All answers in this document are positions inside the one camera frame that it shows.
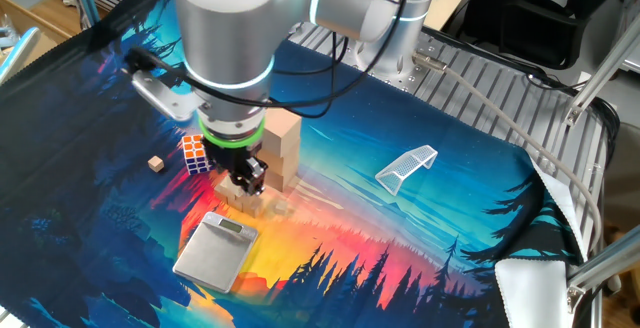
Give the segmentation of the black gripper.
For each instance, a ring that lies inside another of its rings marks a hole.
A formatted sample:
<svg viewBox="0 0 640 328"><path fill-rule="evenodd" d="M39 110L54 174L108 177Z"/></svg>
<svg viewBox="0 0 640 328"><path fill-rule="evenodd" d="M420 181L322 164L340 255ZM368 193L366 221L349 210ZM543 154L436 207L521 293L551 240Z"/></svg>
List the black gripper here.
<svg viewBox="0 0 640 328"><path fill-rule="evenodd" d="M241 174L243 189L248 195L260 195L264 191L266 163L257 157L262 148L261 141L240 148L227 148L205 140L204 147L208 159L225 169L221 180L223 187L239 187L234 173Z"/></svg>

